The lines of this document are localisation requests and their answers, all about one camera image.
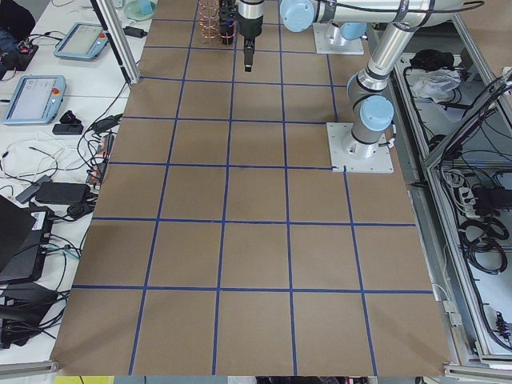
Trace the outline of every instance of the metal bracket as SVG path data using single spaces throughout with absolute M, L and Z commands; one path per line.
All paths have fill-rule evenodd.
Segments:
M 330 164 L 333 172 L 371 173 L 371 174 L 392 174 L 393 163 L 391 161 L 390 149 L 387 146 L 380 146 L 374 156 L 366 160 L 352 158 L 342 148 L 342 138 L 346 132 L 352 129 L 352 123 L 327 123 L 327 134 L 329 138 Z M 386 136 L 383 134 L 379 143 L 385 143 Z
M 329 44 L 326 38 L 326 32 L 329 27 L 329 24 L 320 24 L 318 22 L 313 24 L 314 42 L 317 47 L 317 54 L 365 54 L 360 38 L 351 41 L 346 40 L 346 44 L 342 46 Z

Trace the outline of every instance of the power strip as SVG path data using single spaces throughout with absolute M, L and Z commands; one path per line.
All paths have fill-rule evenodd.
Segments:
M 458 196 L 460 203 L 464 207 L 464 212 L 467 218 L 479 218 L 480 216 L 476 213 L 474 205 L 477 203 L 477 199 L 473 194 L 471 188 L 461 186 L 458 188 Z

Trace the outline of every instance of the screen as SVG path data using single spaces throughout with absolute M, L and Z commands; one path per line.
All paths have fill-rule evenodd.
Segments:
M 26 78 L 10 112 L 10 119 L 40 119 L 45 112 L 54 84 L 54 78 Z
M 71 37 L 64 43 L 60 52 L 67 54 L 86 54 L 99 34 L 103 31 L 100 26 L 78 26 Z

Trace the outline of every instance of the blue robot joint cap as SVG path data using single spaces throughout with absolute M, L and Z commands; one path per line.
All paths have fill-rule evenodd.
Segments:
M 382 132 L 390 126 L 393 115 L 393 104 L 387 98 L 378 95 L 370 96 L 362 102 L 359 111 L 362 123 L 373 132 Z

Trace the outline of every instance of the grid square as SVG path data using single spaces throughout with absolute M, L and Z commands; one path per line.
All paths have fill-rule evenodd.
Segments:
M 216 286 L 220 238 L 220 224 L 160 222 L 150 284 Z
M 204 50 L 233 50 L 233 45 L 224 45 L 220 35 L 215 38 L 204 38 L 201 34 L 201 26 L 198 22 L 195 23 L 194 36 L 192 37 L 192 48 L 201 48 Z
M 285 225 L 227 224 L 222 286 L 288 288 L 287 248 Z
M 167 162 L 173 129 L 174 120 L 125 118 L 115 138 L 110 160 Z
M 281 47 L 283 52 L 309 52 L 315 54 L 317 47 L 314 44 L 313 28 L 298 34 L 290 32 L 286 27 L 281 26 Z
M 289 170 L 290 219 L 295 222 L 348 222 L 343 178 L 331 170 Z
M 211 374 L 215 292 L 149 291 L 134 374 Z
M 226 216 L 229 220 L 285 221 L 284 171 L 230 169 Z
M 332 122 L 333 95 L 329 86 L 284 86 L 288 122 Z
M 176 126 L 172 163 L 226 164 L 228 122 L 180 120 Z
M 233 118 L 238 120 L 281 121 L 281 86 L 235 84 Z
M 289 166 L 331 167 L 324 124 L 286 124 L 286 149 Z
M 432 289 L 416 227 L 358 227 L 356 233 L 366 289 Z
M 285 84 L 330 84 L 324 54 L 282 54 L 282 69 Z
M 360 294 L 294 294 L 294 312 L 301 376 L 372 372 Z
M 147 34 L 145 47 L 148 46 L 184 46 L 188 47 L 193 22 L 170 22 L 153 20 Z
M 450 352 L 432 294 L 368 294 L 366 307 L 379 375 L 442 375 Z
M 276 292 L 222 292 L 216 374 L 262 372 L 269 376 L 293 372 L 290 296 Z
M 243 36 L 237 36 L 237 50 L 243 50 Z M 271 24 L 263 24 L 262 34 L 256 38 L 256 52 L 254 54 L 254 70 L 258 64 L 258 53 L 263 50 L 279 51 L 279 26 Z M 238 66 L 243 66 L 242 60 L 237 60 Z
M 165 171 L 164 166 L 110 164 L 94 216 L 156 218 Z
M 186 82 L 183 88 L 180 118 L 230 117 L 231 84 Z
M 355 222 L 414 224 L 400 169 L 392 174 L 348 174 L 350 202 Z
M 62 373 L 127 375 L 141 298 L 141 290 L 74 289 L 51 353 Z
M 233 78 L 233 50 L 190 50 L 186 78 L 224 80 Z
M 278 24 L 279 23 L 279 2 L 265 2 L 265 17 L 263 22 Z
M 349 79 L 360 70 L 366 68 L 370 60 L 370 48 L 368 42 L 363 40 L 362 46 L 365 54 L 361 56 L 347 54 L 330 54 L 330 70 L 333 77 L 333 84 L 336 86 L 346 86 Z
M 172 2 L 158 2 L 153 20 L 170 18 L 177 20 L 194 20 L 197 3 L 191 0 L 173 0 Z
M 181 79 L 185 71 L 187 52 L 184 48 L 148 48 L 142 52 L 139 65 L 141 75 Z
M 226 170 L 172 166 L 162 205 L 163 218 L 222 218 Z
M 358 290 L 349 226 L 292 226 L 294 288 Z
M 237 82 L 281 83 L 281 59 L 279 52 L 257 52 L 252 72 L 245 72 L 243 52 L 237 54 L 234 79 Z
M 282 124 L 272 122 L 233 122 L 230 163 L 238 165 L 282 166 L 284 145 Z
M 143 286 L 154 225 L 154 222 L 93 220 L 74 283 Z
M 132 86 L 124 115 L 175 118 L 181 88 L 182 82 L 179 81 L 143 78 Z

